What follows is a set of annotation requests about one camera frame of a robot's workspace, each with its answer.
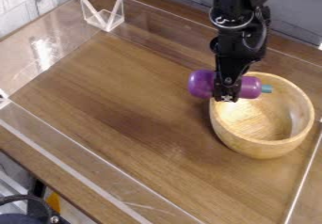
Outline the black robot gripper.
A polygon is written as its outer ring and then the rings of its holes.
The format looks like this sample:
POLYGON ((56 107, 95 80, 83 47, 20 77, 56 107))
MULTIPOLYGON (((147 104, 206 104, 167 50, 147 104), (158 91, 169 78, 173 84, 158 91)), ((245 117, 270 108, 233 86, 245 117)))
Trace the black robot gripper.
POLYGON ((269 7, 257 8, 243 23, 219 23, 219 19, 221 15, 211 19, 219 30, 218 36, 210 42, 217 61, 213 98, 217 102, 237 103, 242 90, 241 78, 250 65, 266 54, 270 9, 269 7))

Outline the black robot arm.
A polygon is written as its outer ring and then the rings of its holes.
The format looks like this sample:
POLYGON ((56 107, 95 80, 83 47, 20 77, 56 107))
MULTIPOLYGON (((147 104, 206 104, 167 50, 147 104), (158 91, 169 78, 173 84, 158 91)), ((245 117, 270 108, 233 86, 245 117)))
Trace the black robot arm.
POLYGON ((209 19, 218 29, 210 42, 215 54, 213 97, 218 102, 242 98, 242 79, 267 51, 270 7, 267 0, 213 0, 209 19))

